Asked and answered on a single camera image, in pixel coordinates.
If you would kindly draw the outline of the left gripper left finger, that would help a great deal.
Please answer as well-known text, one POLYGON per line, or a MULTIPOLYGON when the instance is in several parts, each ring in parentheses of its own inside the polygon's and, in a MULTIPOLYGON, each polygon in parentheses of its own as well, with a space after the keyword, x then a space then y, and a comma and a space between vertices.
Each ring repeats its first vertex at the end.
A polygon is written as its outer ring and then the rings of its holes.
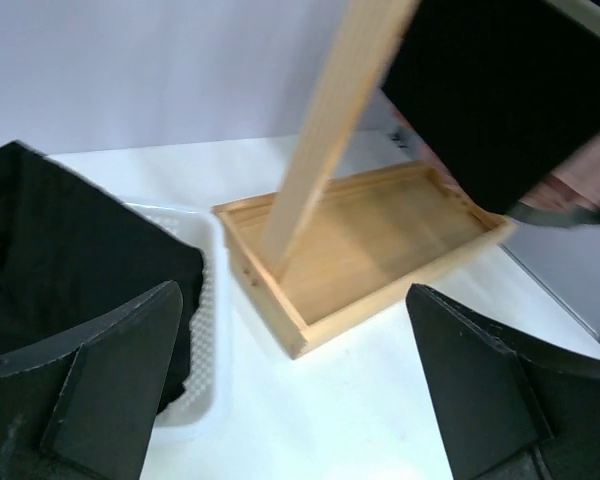
POLYGON ((0 355, 0 479, 137 479, 182 313, 164 282, 0 355))

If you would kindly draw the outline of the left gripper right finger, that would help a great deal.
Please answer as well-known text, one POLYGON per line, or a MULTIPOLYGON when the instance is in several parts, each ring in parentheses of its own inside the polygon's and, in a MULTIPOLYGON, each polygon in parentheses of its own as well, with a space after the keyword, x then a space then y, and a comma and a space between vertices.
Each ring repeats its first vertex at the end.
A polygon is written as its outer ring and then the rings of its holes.
POLYGON ((600 479, 600 360, 426 285, 406 308, 456 479, 600 479))

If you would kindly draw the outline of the black pleated skirt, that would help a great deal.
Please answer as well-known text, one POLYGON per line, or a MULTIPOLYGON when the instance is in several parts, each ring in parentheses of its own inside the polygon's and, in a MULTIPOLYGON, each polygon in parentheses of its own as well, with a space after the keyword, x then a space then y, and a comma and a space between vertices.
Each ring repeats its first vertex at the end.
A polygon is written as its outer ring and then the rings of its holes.
POLYGON ((182 314, 161 404, 190 373, 201 251, 20 142, 0 147, 0 354, 99 317, 173 281, 182 314))

